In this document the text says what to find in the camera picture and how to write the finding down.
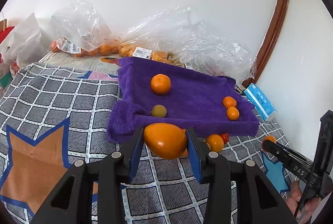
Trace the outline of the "small orange kumquat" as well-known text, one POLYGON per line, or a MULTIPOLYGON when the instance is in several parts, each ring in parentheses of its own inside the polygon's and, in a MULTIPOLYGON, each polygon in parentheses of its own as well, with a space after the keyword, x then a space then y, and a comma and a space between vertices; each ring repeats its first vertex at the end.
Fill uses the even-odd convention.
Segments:
POLYGON ((226 110, 227 118, 231 121, 237 121, 239 119, 240 113, 236 107, 229 107, 226 110))

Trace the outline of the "oval orange kumquat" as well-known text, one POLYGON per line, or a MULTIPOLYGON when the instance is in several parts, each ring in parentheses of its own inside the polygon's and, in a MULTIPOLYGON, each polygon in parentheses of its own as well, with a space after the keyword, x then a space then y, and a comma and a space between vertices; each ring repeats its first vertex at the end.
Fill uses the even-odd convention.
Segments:
POLYGON ((143 138, 150 151, 162 159, 174 160, 186 151, 185 131, 173 124, 159 122, 148 125, 143 138))

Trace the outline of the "yellow-green small fruit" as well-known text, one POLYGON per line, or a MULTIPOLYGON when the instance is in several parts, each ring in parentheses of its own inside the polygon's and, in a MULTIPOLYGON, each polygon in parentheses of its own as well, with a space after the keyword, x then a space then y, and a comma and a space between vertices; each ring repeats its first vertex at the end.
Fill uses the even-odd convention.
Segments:
POLYGON ((151 110, 151 115, 164 118, 167 115, 167 109, 163 105, 155 105, 151 110))

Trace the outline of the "large orange mandarin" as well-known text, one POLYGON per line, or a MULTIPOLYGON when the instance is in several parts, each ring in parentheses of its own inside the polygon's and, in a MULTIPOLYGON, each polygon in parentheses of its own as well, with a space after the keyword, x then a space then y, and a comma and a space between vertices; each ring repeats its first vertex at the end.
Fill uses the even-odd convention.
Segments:
POLYGON ((150 88, 157 95, 166 95, 171 90, 171 80, 167 75, 157 74, 151 79, 150 88))

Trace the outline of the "blue tissue packet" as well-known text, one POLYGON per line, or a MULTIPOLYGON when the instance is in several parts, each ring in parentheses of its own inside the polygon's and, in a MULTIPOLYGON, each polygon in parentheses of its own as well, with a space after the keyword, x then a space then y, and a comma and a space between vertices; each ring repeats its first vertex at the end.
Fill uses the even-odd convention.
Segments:
POLYGON ((275 109, 269 98, 261 91, 261 89, 257 85, 251 83, 244 91, 244 94, 255 106, 255 108, 265 121, 271 121, 272 119, 274 119, 277 110, 275 109))

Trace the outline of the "small red tomato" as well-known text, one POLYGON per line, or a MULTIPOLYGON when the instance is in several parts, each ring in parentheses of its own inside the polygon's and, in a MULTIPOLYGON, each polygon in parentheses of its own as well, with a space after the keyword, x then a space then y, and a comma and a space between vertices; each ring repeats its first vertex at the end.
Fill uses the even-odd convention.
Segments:
POLYGON ((224 144, 227 144, 230 140, 230 136, 227 133, 220 134, 220 137, 222 138, 224 144))

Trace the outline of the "small orange tangerine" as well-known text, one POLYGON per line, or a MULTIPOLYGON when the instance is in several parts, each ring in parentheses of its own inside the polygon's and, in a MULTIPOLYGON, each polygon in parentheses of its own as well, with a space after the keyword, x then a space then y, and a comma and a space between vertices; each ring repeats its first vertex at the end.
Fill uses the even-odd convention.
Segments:
POLYGON ((205 142, 208 145, 210 151, 219 153, 224 148, 224 140, 218 134, 212 134, 208 136, 205 142))

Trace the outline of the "grey checked blanket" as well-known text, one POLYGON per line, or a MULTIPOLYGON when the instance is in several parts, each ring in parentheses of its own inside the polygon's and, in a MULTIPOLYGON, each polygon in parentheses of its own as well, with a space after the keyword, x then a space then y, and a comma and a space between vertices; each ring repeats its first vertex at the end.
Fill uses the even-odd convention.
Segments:
MULTIPOLYGON (((18 223, 31 223, 50 191, 75 161, 93 163, 124 143, 107 137, 112 107, 122 98, 119 75, 92 77, 74 68, 33 63, 16 74, 1 99, 1 201, 18 223)), ((286 144, 276 122, 253 109, 255 136, 230 136, 220 152, 238 163, 254 161, 277 191, 291 174, 263 152, 265 137, 286 144)))

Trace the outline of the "round orange tangerine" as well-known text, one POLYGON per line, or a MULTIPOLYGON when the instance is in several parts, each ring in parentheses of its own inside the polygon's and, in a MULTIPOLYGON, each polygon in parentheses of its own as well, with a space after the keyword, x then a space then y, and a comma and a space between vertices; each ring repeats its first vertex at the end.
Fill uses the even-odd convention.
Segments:
POLYGON ((183 154, 181 155, 182 157, 185 157, 185 156, 188 156, 188 152, 187 152, 187 149, 184 150, 183 154))

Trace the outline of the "purple towel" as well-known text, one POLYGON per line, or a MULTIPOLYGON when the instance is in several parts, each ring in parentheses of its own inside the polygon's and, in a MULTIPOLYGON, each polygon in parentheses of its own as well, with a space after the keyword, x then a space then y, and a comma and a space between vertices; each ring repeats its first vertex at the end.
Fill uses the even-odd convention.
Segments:
POLYGON ((119 86, 122 98, 112 107, 107 126, 107 137, 123 143, 132 138, 137 127, 157 122, 174 124, 182 129, 194 128, 197 136, 227 133, 231 136, 255 136, 259 122, 254 106, 235 90, 230 77, 209 76, 194 70, 168 65, 147 59, 127 57, 119 60, 119 86), (157 74, 167 75, 171 90, 157 95, 150 88, 157 74), (227 118, 222 100, 233 97, 240 116, 237 121, 227 118), (153 117, 155 105, 167 110, 164 118, 153 117))

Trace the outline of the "crumpled clear bag right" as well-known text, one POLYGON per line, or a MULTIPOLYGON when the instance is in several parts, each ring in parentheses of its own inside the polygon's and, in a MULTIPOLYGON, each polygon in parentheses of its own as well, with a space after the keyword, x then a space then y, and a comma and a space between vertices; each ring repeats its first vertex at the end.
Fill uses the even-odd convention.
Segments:
POLYGON ((177 30, 169 40, 169 51, 182 63, 211 76, 228 76, 238 84, 255 74, 255 56, 241 42, 215 35, 206 27, 177 30))

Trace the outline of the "white fruit carton box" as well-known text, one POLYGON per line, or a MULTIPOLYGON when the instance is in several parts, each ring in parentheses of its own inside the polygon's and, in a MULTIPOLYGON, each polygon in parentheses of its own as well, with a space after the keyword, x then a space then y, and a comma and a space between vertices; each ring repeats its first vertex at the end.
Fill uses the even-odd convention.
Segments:
POLYGON ((118 69, 120 68, 118 65, 119 59, 121 59, 119 54, 75 57, 68 53, 58 52, 46 54, 39 62, 117 76, 118 69))

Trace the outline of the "white plastic bag left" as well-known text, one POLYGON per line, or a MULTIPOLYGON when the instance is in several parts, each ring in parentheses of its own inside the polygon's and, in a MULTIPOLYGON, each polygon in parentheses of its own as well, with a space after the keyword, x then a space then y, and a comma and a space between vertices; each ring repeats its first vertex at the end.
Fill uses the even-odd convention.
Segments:
POLYGON ((12 74, 38 62, 48 51, 49 44, 42 42, 42 31, 34 13, 15 26, 1 43, 1 59, 12 74))

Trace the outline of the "clear bag with label kumquats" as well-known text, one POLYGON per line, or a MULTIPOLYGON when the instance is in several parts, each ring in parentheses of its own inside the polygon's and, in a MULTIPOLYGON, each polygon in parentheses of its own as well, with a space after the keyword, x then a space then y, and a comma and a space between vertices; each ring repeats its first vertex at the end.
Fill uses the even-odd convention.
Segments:
POLYGON ((150 53, 150 60, 184 67, 181 51, 192 36, 192 9, 168 8, 149 16, 121 35, 119 54, 133 57, 140 47, 150 53))

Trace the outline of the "clear bag of oranges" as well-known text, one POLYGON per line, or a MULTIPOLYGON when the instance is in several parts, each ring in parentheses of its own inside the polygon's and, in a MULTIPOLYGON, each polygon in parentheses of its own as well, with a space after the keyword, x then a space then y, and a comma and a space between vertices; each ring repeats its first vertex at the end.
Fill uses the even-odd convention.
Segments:
POLYGON ((62 51, 75 57, 117 54, 121 39, 112 34, 95 5, 75 1, 70 7, 57 10, 51 16, 55 41, 53 52, 62 51))

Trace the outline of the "brown wooden door frame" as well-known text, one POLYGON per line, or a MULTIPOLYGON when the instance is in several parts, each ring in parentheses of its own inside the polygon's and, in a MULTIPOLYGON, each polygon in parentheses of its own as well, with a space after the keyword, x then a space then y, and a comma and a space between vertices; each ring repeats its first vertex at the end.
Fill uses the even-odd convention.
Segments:
POLYGON ((279 38, 283 23, 285 21, 289 0, 277 0, 273 16, 268 26, 263 43, 256 55, 255 74, 253 78, 243 81, 242 85, 248 88, 250 83, 256 83, 267 65, 271 54, 275 48, 275 44, 279 38))

